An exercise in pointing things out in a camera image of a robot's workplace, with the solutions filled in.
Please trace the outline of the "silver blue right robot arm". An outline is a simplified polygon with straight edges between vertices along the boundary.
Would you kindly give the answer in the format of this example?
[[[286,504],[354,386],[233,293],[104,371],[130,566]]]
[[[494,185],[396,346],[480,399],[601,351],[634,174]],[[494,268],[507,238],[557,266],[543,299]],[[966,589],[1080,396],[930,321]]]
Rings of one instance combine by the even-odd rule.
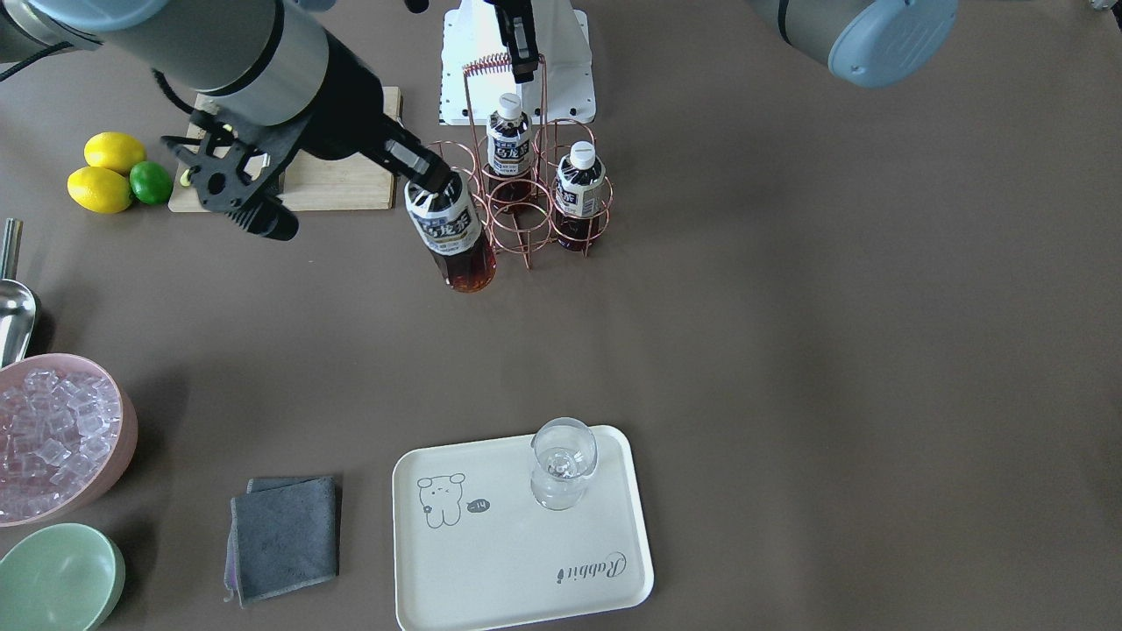
[[[361,154],[441,195],[453,172],[381,110],[381,83],[294,1],[4,1],[3,61],[110,44],[208,97],[197,148],[163,143],[191,174],[199,203],[276,240],[298,221],[273,183],[298,152]]]

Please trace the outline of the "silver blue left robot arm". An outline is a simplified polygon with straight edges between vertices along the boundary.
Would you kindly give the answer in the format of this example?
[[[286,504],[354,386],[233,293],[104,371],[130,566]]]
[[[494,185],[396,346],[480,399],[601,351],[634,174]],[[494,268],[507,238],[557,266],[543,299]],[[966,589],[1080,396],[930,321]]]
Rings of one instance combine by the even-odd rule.
[[[749,1],[771,31],[833,76],[880,89],[913,75],[942,47],[957,1]]]

